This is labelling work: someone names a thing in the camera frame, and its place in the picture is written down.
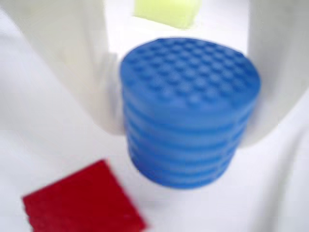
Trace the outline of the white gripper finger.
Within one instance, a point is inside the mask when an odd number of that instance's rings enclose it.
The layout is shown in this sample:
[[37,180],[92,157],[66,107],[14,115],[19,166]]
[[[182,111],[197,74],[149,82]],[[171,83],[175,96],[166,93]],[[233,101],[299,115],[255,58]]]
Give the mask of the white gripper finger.
[[251,0],[247,55],[261,89],[241,147],[271,133],[309,87],[309,2]]
[[109,49],[104,1],[3,0],[0,6],[94,123],[123,134],[119,60]]

